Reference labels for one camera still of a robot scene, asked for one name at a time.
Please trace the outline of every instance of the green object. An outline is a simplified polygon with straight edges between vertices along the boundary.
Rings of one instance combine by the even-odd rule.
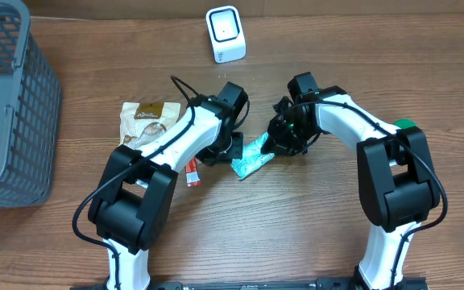
[[[408,129],[411,128],[412,126],[417,126],[415,122],[409,120],[409,119],[400,119],[396,120],[393,125],[399,127],[400,129]]]

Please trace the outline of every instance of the snack package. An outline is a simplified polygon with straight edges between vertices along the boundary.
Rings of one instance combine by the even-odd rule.
[[[152,142],[175,125],[179,114],[179,103],[122,104],[119,145],[137,149]]]

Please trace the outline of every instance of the wooden surface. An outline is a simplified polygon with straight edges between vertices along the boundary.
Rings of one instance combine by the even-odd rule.
[[[203,19],[234,5],[242,17],[464,13],[464,0],[23,0],[34,16],[76,19]]]
[[[34,23],[64,88],[55,183],[46,205],[0,209],[0,289],[68,289],[108,275],[106,251],[76,238],[71,218],[118,145],[123,102],[184,102],[170,74],[207,94],[233,81],[251,99],[242,126],[250,142],[288,81],[307,71],[375,116],[410,118],[425,131],[450,211],[416,235],[405,274],[426,276],[431,289],[464,289],[464,14],[245,19],[243,28],[246,58],[217,65],[201,20]],[[228,165],[199,173],[200,188],[180,176],[152,275],[301,280],[350,276],[362,258],[369,221],[355,157],[335,137],[241,182]],[[86,218],[81,229],[94,235]]]

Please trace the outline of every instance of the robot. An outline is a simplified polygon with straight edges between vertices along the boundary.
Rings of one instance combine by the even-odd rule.
[[[194,284],[153,284],[147,271],[148,250],[168,218],[178,172],[196,156],[204,164],[229,163],[242,157],[242,134],[234,129],[242,108],[249,106],[244,89],[228,82],[217,96],[199,94],[176,77],[177,88],[188,100],[181,120],[164,135],[132,150],[116,148],[95,192],[80,205],[72,221],[75,234],[108,249],[110,276],[105,284],[85,289],[204,290],[419,290],[425,278],[402,274],[412,236],[437,225],[446,215],[445,190],[434,174],[425,134],[417,127],[400,129],[357,106],[343,89],[320,89],[310,72],[288,83],[291,95],[274,105],[269,137],[262,153],[305,154],[320,135],[336,135],[357,153],[359,199],[371,222],[367,250],[353,277],[317,278],[314,281]],[[179,84],[195,93],[189,97]],[[408,166],[393,176],[391,166]],[[123,182],[146,188],[137,197]],[[443,203],[441,216],[422,226],[429,211]],[[77,229],[77,219],[91,202],[89,220],[96,225],[98,241]]]

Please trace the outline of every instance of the basket handle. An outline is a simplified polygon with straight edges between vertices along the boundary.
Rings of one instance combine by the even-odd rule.
[[[30,11],[20,0],[0,0],[0,6],[10,6],[14,8],[21,19],[21,28],[19,29],[19,37],[17,39],[17,45],[15,45],[14,62],[12,68],[17,69],[23,66],[24,54],[26,52],[26,46],[28,36],[30,35]]]

